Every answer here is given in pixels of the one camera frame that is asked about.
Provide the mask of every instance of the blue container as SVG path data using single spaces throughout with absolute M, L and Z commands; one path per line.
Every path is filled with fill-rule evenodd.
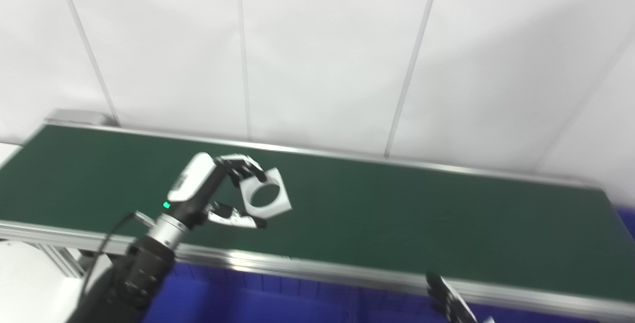
M 617 210 L 635 237 L 635 210 Z M 592 323 L 483 305 L 479 321 Z M 445 323 L 425 296 L 178 263 L 144 323 Z

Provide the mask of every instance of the black cable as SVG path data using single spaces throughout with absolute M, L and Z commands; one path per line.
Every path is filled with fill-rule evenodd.
M 77 304 L 79 304 L 81 302 L 81 300 L 84 298 L 84 295 L 86 295 L 86 286 L 88 285 L 88 280 L 90 279 L 90 275 L 93 273 L 93 269 L 95 268 L 95 264 L 97 264 L 97 259 L 99 259 L 99 256 L 101 256 L 104 253 L 104 248 L 106 247 L 108 242 L 111 240 L 111 236 L 121 226 L 123 226 L 123 224 L 125 224 L 128 220 L 133 219 L 133 218 L 134 218 L 134 212 L 127 213 L 124 217 L 122 217 L 115 224 L 115 226 L 113 226 L 111 231 L 102 240 L 102 243 L 99 244 L 99 248 L 97 249 L 97 254 L 95 255 L 95 259 L 93 260 L 93 263 L 90 265 L 90 267 L 87 269 L 86 273 L 84 274 L 84 276 L 85 276 L 84 283 L 81 286 L 81 291 L 79 291 L 79 300 L 77 300 Z

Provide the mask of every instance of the robotic hand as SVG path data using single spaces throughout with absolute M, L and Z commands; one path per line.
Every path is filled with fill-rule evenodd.
M 449 323 L 478 323 L 461 296 L 436 273 L 427 273 L 428 294 L 435 299 L 433 308 L 443 314 Z M 483 323 L 494 323 L 488 317 Z
M 96 280 L 67 323 L 140 321 L 172 269 L 175 249 L 190 230 L 208 219 L 243 228 L 266 227 L 264 219 L 222 203 L 209 203 L 227 176 L 235 187 L 252 176 L 261 183 L 267 181 L 263 169 L 249 156 L 195 155 L 168 192 L 167 210 Z

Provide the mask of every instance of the wall panel seam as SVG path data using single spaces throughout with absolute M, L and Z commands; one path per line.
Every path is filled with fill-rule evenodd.
M 77 32 L 79 33 L 79 37 L 84 44 L 84 49 L 86 50 L 86 54 L 90 60 L 90 63 L 95 72 L 95 76 L 97 77 L 97 81 L 99 82 L 100 87 L 102 88 L 102 93 L 104 94 L 104 98 L 108 104 L 108 107 L 111 110 L 111 115 L 113 115 L 113 120 L 120 126 L 120 120 L 117 115 L 117 111 L 115 110 L 113 100 L 111 99 L 111 95 L 106 87 L 106 83 L 104 81 L 104 77 L 102 76 L 102 72 L 99 69 L 99 65 L 97 64 L 97 59 L 95 58 L 95 54 L 93 53 L 93 49 L 88 41 L 88 36 L 86 36 L 86 31 L 84 31 L 84 25 L 82 25 L 81 19 L 79 18 L 79 13 L 77 13 L 77 8 L 75 8 L 75 2 L 73 0 L 66 0 L 66 4 L 68 4 L 68 9 L 70 10 L 70 14 L 72 15 L 73 21 L 75 22 L 75 26 L 77 28 Z
M 604 85 L 606 79 L 609 77 L 609 75 L 611 74 L 611 72 L 613 71 L 617 63 L 619 62 L 619 60 L 621 60 L 626 50 L 633 42 L 633 39 L 635 39 L 635 24 L 633 25 L 631 30 L 626 34 L 626 37 L 624 38 L 624 40 L 622 40 L 622 42 L 617 46 L 615 51 L 611 54 L 608 61 L 606 62 L 606 65 L 600 70 L 599 74 L 594 78 L 594 81 L 591 83 L 591 86 L 584 93 L 580 101 L 578 101 L 578 104 L 576 104 L 573 111 L 571 111 L 567 119 L 565 119 L 563 124 L 560 126 L 556 135 L 549 142 L 549 146 L 547 146 L 547 148 L 542 153 L 542 155 L 538 157 L 533 167 L 531 167 L 531 172 L 537 172 L 540 169 L 540 167 L 542 167 L 546 163 L 547 158 L 549 158 L 549 155 L 554 151 L 556 146 L 558 146 L 558 144 L 562 141 L 565 135 L 574 126 L 574 124 L 576 124 L 576 122 L 579 120 L 580 116 L 582 115 L 583 111 L 589 105 L 589 102 L 591 101 L 591 99 L 595 97 L 599 89 L 602 88 L 602 85 Z
M 252 141 L 252 111 L 249 97 L 249 82 L 247 76 L 247 42 L 245 40 L 245 18 L 243 16 L 243 0 L 236 0 L 238 4 L 238 28 L 240 31 L 241 60 L 243 67 L 243 88 L 245 93 L 245 118 L 247 119 L 247 140 Z
M 426 25 L 430 16 L 430 11 L 433 6 L 434 0 L 426 0 L 426 8 L 424 8 L 424 14 L 419 24 L 419 32 L 417 38 L 415 38 L 415 44 L 413 46 L 412 55 L 410 56 L 410 62 L 408 63 L 408 70 L 406 71 L 406 77 L 404 78 L 403 85 L 401 86 L 401 93 L 399 94 L 399 101 L 397 102 L 397 108 L 395 110 L 394 118 L 392 118 L 392 124 L 390 126 L 390 133 L 388 133 L 388 141 L 386 142 L 386 149 L 383 152 L 385 158 L 390 157 L 390 151 L 392 149 L 392 143 L 394 141 L 395 133 L 397 132 L 397 126 L 399 125 L 399 119 L 401 118 L 401 110 L 403 109 L 404 102 L 406 102 L 406 95 L 408 95 L 408 88 L 410 87 L 410 80 L 417 64 L 417 57 L 421 49 L 421 43 L 424 39 L 424 33 L 426 31 Z

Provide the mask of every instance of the white wall panel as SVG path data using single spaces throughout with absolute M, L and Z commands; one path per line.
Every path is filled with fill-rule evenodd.
M 635 206 L 635 41 L 538 170 L 595 179 Z
M 55 108 L 109 113 L 66 0 L 0 0 L 0 118 L 9 140 L 24 140 Z
M 0 142 L 17 142 L 17 138 L 13 136 L 13 134 L 9 130 L 9 127 L 4 124 L 2 118 L 0 118 Z
M 635 0 L 435 0 L 391 155 L 530 169 L 629 29 Z
M 245 137 L 238 0 L 73 0 L 124 127 Z
M 383 153 L 426 0 L 243 0 L 254 140 Z

